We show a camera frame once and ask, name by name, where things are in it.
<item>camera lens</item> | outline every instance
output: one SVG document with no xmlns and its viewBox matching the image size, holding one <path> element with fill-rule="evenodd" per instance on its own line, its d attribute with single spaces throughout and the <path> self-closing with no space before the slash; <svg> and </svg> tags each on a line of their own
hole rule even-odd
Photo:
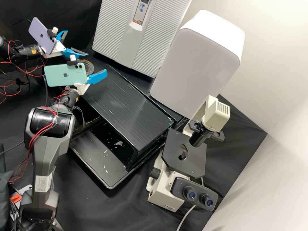
<svg viewBox="0 0 308 231">
<path fill-rule="evenodd" d="M 188 196 L 190 199 L 194 199 L 196 197 L 196 194 L 194 192 L 190 192 Z"/>
<path fill-rule="evenodd" d="M 208 206 L 212 206 L 212 205 L 213 205 L 213 201 L 212 201 L 212 200 L 208 200 L 208 201 L 206 202 L 206 204 L 207 204 Z"/>
</svg>

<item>red wire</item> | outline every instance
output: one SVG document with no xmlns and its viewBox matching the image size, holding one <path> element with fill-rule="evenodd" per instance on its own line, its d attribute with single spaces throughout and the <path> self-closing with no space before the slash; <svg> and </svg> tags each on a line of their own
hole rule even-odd
<svg viewBox="0 0 308 231">
<path fill-rule="evenodd" d="M 2 101 L 0 102 L 0 104 L 2 104 L 2 103 L 6 100 L 6 98 L 7 98 L 7 97 L 6 97 L 6 91 L 5 91 L 5 88 L 3 88 L 3 91 L 4 91 L 4 94 L 5 94 L 5 98 L 4 98 L 4 100 L 2 100 Z"/>
<path fill-rule="evenodd" d="M 55 111 L 52 111 L 50 108 L 45 107 L 45 106 L 41 106 L 42 108 L 45 108 L 46 110 L 50 111 L 52 114 L 56 115 Z"/>
<path fill-rule="evenodd" d="M 6 85 L 7 82 L 14 82 L 14 83 L 12 83 L 10 85 Z M 16 82 L 14 80 L 8 80 L 8 81 L 6 81 L 6 83 L 4 84 L 4 86 L 0 86 L 0 87 L 2 87 L 2 88 L 9 87 L 9 86 L 14 85 Z"/>
<path fill-rule="evenodd" d="M 39 130 L 39 131 L 32 137 L 32 139 L 31 139 L 30 142 L 29 142 L 29 150 L 30 150 L 30 148 L 31 148 L 31 144 L 32 144 L 33 140 L 39 135 L 39 133 L 40 133 L 40 132 L 43 132 L 44 129 L 50 128 L 53 124 L 54 124 L 54 123 L 51 122 L 51 123 L 48 124 L 47 126 L 43 127 L 41 130 Z"/>
<path fill-rule="evenodd" d="M 57 98 L 60 98 L 62 96 L 66 96 L 66 95 L 68 95 L 68 94 L 61 94 L 61 95 L 57 96 Z"/>
<path fill-rule="evenodd" d="M 67 90 L 69 91 L 69 89 L 64 89 L 64 90 L 61 92 L 61 94 L 63 94 L 63 92 L 65 92 L 65 91 L 67 91 Z"/>
<path fill-rule="evenodd" d="M 14 85 L 14 84 L 15 84 L 15 81 L 14 81 L 14 80 L 8 80 L 8 81 L 5 82 L 4 86 L 0 86 L 0 87 L 3 88 L 3 90 L 4 90 L 4 93 L 0 92 L 0 94 L 5 96 L 5 98 L 0 102 L 0 104 L 2 104 L 2 103 L 6 100 L 7 97 L 9 97 L 9 96 L 14 96 L 14 95 L 18 95 L 18 94 L 20 93 L 20 91 L 21 91 L 21 88 L 20 88 L 20 87 L 19 87 L 19 91 L 18 91 L 17 93 L 14 93 L 14 94 L 12 94 L 12 95 L 8 95 L 8 94 L 6 93 L 5 88 L 6 88 L 6 87 L 9 87 L 9 86 L 12 86 L 12 85 Z"/>
<path fill-rule="evenodd" d="M 58 97 L 53 97 L 52 99 L 57 99 L 57 100 L 59 100 L 59 102 L 58 102 L 58 109 L 57 109 L 57 115 L 59 114 L 59 107 L 60 107 L 60 99 L 58 98 Z"/>
<path fill-rule="evenodd" d="M 51 122 L 49 125 L 43 127 L 41 130 L 39 130 L 33 137 L 32 139 L 30 140 L 30 143 L 29 143 L 29 151 L 28 151 L 28 155 L 27 155 L 27 158 L 24 159 L 24 161 L 26 160 L 26 164 L 25 164 L 25 167 L 23 168 L 22 170 L 22 173 L 19 177 L 16 177 L 14 176 L 12 180 L 9 180 L 8 182 L 11 184 L 11 183 L 14 183 L 16 180 L 18 179 L 21 179 L 27 169 L 27 166 L 28 166 L 28 163 L 29 163 L 29 159 L 30 159 L 30 155 L 31 155 L 31 150 L 33 148 L 33 145 L 34 145 L 34 142 L 36 141 L 35 139 L 40 136 L 42 133 L 46 132 L 47 130 L 49 130 L 52 126 L 53 126 L 53 122 Z"/>
<path fill-rule="evenodd" d="M 12 63 L 12 61 L 11 61 L 11 57 L 10 57 L 10 43 L 11 42 L 14 42 L 14 41 L 12 41 L 12 40 L 10 40 L 9 42 L 8 42 L 8 44 L 7 44 L 7 54 L 8 54 L 8 57 L 9 57 L 9 62 L 1 62 L 1 63 L 9 63 L 9 64 L 11 64 Z M 28 75 L 31 75 L 31 76 L 33 76 L 33 77 L 43 77 L 43 76 L 45 76 L 45 75 L 32 75 L 31 73 L 33 72 L 33 71 L 35 71 L 35 70 L 37 70 L 37 68 L 35 68 L 34 70 L 32 70 L 32 71 L 30 71 L 30 72 L 27 72 L 27 71 L 24 71 L 23 69 L 21 69 L 19 66 L 16 66 L 20 71 L 22 71 L 23 73 L 25 73 L 25 74 L 28 74 Z"/>
</svg>

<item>microscope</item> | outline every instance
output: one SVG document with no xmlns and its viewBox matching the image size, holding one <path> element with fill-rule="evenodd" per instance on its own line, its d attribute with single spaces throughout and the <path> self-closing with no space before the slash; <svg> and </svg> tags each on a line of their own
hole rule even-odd
<svg viewBox="0 0 308 231">
<path fill-rule="evenodd" d="M 154 162 L 147 183 L 148 202 L 172 212 L 185 201 L 214 210 L 218 194 L 191 178 L 204 176 L 207 147 L 204 141 L 207 138 L 224 141 L 221 129 L 229 118 L 230 107 L 209 95 L 182 133 L 168 130 L 165 146 Z"/>
</svg>

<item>gray robot arm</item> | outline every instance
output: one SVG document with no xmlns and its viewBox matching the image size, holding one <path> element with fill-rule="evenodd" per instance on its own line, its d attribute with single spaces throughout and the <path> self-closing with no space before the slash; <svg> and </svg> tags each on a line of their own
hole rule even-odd
<svg viewBox="0 0 308 231">
<path fill-rule="evenodd" d="M 51 107 L 33 108 L 28 115 L 25 146 L 27 149 L 31 148 L 34 173 L 33 188 L 23 194 L 20 205 L 20 224 L 23 227 L 29 227 L 35 222 L 42 227 L 41 230 L 57 230 L 53 226 L 56 225 L 54 221 L 59 195 L 53 190 L 52 177 L 57 158 L 65 154 L 69 148 L 75 124 L 72 110 L 78 99 L 78 92 L 69 89 L 59 97 L 60 101 L 57 100 Z M 35 134 L 50 123 L 53 123 L 51 128 L 29 147 Z"/>
</svg>

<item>power cord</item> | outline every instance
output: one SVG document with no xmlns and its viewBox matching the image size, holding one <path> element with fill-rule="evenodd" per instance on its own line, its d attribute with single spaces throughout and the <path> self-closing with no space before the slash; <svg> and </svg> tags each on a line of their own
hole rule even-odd
<svg viewBox="0 0 308 231">
<path fill-rule="evenodd" d="M 83 117 L 82 110 L 80 109 L 80 107 L 74 107 L 74 109 L 79 110 L 80 113 L 81 113 L 81 116 L 82 116 L 82 130 L 81 131 L 83 131 L 84 130 L 84 126 L 85 126 L 85 122 L 84 122 L 84 117 Z"/>
<path fill-rule="evenodd" d="M 203 186 L 203 177 L 201 177 L 201 185 Z M 180 230 L 180 228 L 181 228 L 181 226 L 182 226 L 184 220 L 186 219 L 186 217 L 190 214 L 190 212 L 191 212 L 195 207 L 196 207 L 196 206 L 193 205 L 193 206 L 187 211 L 187 213 L 186 213 L 186 214 L 184 215 L 184 217 L 182 218 L 182 220 L 181 220 L 179 226 L 177 227 L 176 231 L 179 231 L 179 230 Z"/>
<path fill-rule="evenodd" d="M 45 107 L 46 107 L 47 106 L 47 100 L 48 100 L 48 88 L 47 88 L 46 77 L 44 76 L 43 79 L 44 79 L 44 86 L 45 86 L 45 89 L 46 89 L 46 100 L 45 100 Z"/>
</svg>

